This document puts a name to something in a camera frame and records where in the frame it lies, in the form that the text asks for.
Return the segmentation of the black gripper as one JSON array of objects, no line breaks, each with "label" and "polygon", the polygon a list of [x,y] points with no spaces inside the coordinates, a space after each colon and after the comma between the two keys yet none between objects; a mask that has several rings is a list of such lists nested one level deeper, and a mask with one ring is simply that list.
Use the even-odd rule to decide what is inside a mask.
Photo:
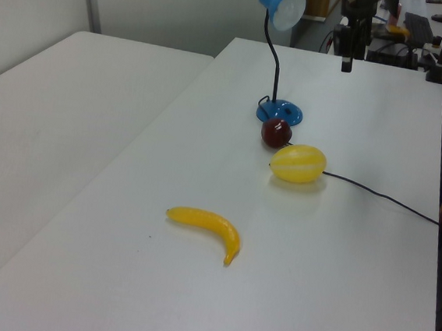
[{"label": "black gripper", "polygon": [[371,42],[371,18],[350,20],[344,16],[333,29],[333,54],[341,58],[341,71],[352,72],[352,59],[364,60]]}]

